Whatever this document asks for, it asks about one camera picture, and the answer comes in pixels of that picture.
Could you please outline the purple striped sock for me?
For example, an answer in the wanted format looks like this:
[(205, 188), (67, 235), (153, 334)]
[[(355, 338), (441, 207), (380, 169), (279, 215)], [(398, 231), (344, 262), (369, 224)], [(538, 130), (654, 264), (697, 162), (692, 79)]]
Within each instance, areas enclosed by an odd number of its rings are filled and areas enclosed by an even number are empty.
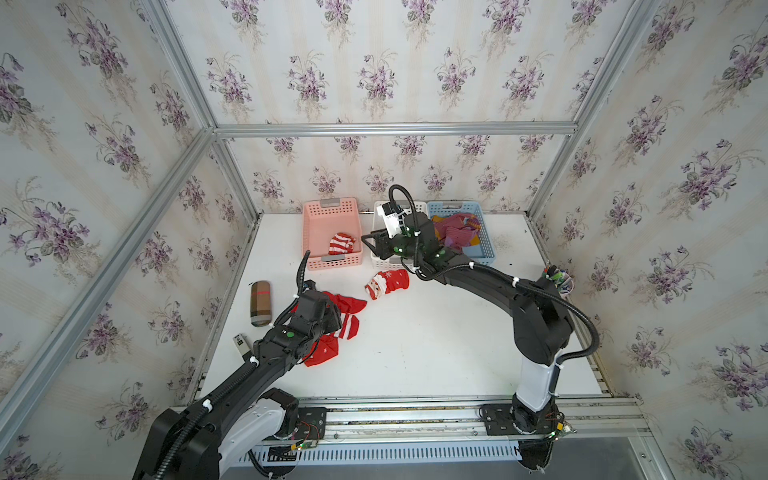
[(437, 239), (446, 248), (462, 252), (481, 244), (482, 224), (476, 215), (460, 212), (447, 217), (435, 215), (431, 220)]

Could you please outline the red santa christmas sock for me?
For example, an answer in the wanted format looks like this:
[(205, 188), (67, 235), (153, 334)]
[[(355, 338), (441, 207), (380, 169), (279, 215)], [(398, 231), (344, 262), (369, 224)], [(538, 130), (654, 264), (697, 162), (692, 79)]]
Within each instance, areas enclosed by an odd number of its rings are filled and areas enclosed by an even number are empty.
[(407, 290), (409, 286), (410, 277), (408, 271), (406, 269), (398, 269), (377, 272), (364, 288), (372, 300), (378, 300), (396, 291)]

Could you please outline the red white striped sock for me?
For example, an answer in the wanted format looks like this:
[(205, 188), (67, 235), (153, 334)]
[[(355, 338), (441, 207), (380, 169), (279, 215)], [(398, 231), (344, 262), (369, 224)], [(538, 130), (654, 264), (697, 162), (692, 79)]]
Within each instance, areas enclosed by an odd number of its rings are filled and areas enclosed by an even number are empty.
[(354, 253), (356, 243), (357, 239), (354, 236), (338, 232), (329, 241), (328, 254), (336, 256)]

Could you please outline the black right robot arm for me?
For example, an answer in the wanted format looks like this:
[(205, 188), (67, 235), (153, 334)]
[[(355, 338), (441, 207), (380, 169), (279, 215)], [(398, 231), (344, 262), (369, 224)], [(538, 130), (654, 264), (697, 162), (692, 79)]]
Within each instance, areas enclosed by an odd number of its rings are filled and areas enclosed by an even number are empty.
[(553, 269), (536, 281), (521, 279), (445, 246), (432, 220), (399, 184), (389, 187), (377, 215), (384, 227), (361, 238), (377, 258), (397, 256), (402, 265), (411, 264), (408, 274), (465, 290), (511, 317), (515, 346), (523, 356), (511, 406), (513, 425), (522, 434), (543, 435), (559, 420), (555, 397), (564, 363), (588, 357), (600, 346), (592, 320), (561, 296)]

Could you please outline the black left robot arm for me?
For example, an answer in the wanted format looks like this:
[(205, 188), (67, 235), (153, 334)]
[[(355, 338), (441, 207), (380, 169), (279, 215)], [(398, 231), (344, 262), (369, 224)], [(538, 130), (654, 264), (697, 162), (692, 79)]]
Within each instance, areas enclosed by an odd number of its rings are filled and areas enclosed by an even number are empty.
[(297, 292), (240, 366), (183, 411), (167, 409), (152, 423), (136, 479), (218, 479), (258, 442), (290, 432), (293, 396), (274, 383), (310, 357), (320, 339), (341, 328), (339, 308), (296, 273)]

